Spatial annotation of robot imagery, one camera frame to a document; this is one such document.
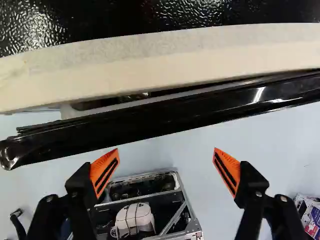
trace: black cable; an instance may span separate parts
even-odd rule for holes
[[[136,204],[136,207],[135,207],[135,213],[134,213],[134,221],[135,221],[135,232],[136,234],[138,235],[138,226],[137,226],[137,209],[138,209],[138,205],[140,203],[137,203]]]
[[[128,208],[126,209],[126,212],[125,212],[125,224],[126,224],[126,227],[129,230],[129,236],[131,236],[131,231],[130,231],[130,228],[129,228],[129,225],[128,225],[128,221],[127,221],[127,214],[128,214],[128,210],[129,210],[130,206],[131,205],[128,206]]]
[[[16,234],[18,235],[18,239],[19,240],[26,240],[26,238],[27,238],[26,230],[25,230],[24,226],[22,226],[18,217],[15,214],[12,214],[10,216],[10,221],[12,222],[12,224],[15,227]]]

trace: gray metal frame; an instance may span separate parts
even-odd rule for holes
[[[119,177],[114,179],[113,181],[110,181],[108,183],[107,189],[113,184],[117,184],[117,182],[127,182],[127,181],[136,181],[139,179],[145,179],[147,177],[155,177],[157,175],[162,175],[164,173],[169,173],[169,174],[175,174],[177,177],[177,181],[179,183],[179,188],[171,191],[165,191],[165,192],[158,192],[158,193],[153,193],[149,195],[144,195],[144,196],[138,196],[138,197],[133,197],[129,199],[123,199],[123,200],[118,200],[118,201],[110,201],[110,202],[104,202],[101,204],[97,204],[95,207],[111,207],[114,204],[118,203],[123,203],[123,202],[131,202],[134,200],[141,200],[143,201],[146,198],[152,198],[155,196],[159,195],[167,195],[170,193],[174,192],[182,192],[184,202],[180,206],[180,208],[176,211],[174,216],[170,219],[170,221],[167,223],[167,225],[164,227],[164,229],[161,231],[159,235],[156,236],[150,236],[144,238],[144,240],[203,240],[203,232],[202,228],[200,226],[200,223],[198,219],[196,218],[195,212],[191,207],[190,201],[188,200],[186,190],[183,186],[182,180],[180,178],[180,175],[178,173],[178,170],[176,168],[167,168],[167,169],[161,169],[153,172],[147,172],[147,173],[142,173],[142,174],[136,174],[136,175],[131,175],[131,176],[126,176],[126,177]],[[168,230],[172,227],[172,225],[179,220],[180,213],[185,209],[188,208],[188,211],[190,213],[190,222],[188,223],[187,227],[183,231],[175,232],[175,233],[170,233],[167,234]]]

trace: black textured surface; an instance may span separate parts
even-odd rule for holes
[[[318,0],[0,0],[0,57],[132,34],[319,21]]]

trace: white foam strip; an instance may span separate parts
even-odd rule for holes
[[[0,112],[320,67],[320,24],[206,27],[0,58]]]

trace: light blue floor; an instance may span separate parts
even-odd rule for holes
[[[16,135],[15,127],[59,119],[58,112],[0,116],[0,138]],[[320,102],[238,119],[118,146],[115,176],[177,167],[207,240],[232,240],[242,211],[237,208],[212,164],[214,147],[239,161],[249,161],[270,182],[269,195],[297,192],[320,196]],[[9,214],[26,209],[27,227],[40,198],[64,195],[64,183],[84,162],[111,148],[17,168],[0,169],[0,239],[15,235]],[[261,240],[270,239],[263,226]]]

